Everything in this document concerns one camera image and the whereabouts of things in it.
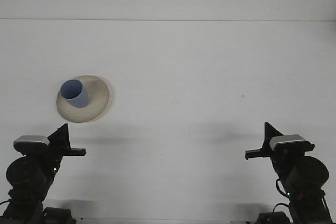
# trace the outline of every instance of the paper plate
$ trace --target paper plate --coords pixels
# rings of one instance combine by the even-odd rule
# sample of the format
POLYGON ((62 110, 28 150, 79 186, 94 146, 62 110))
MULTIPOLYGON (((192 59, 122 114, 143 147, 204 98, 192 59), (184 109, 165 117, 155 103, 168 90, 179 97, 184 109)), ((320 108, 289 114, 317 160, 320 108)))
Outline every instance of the paper plate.
POLYGON ((79 76, 75 79, 83 83, 86 88, 89 104, 84 108, 77 108, 68 103, 58 92, 56 107, 59 114, 70 122, 89 122, 106 109, 110 100, 110 90, 106 83, 96 76, 79 76))

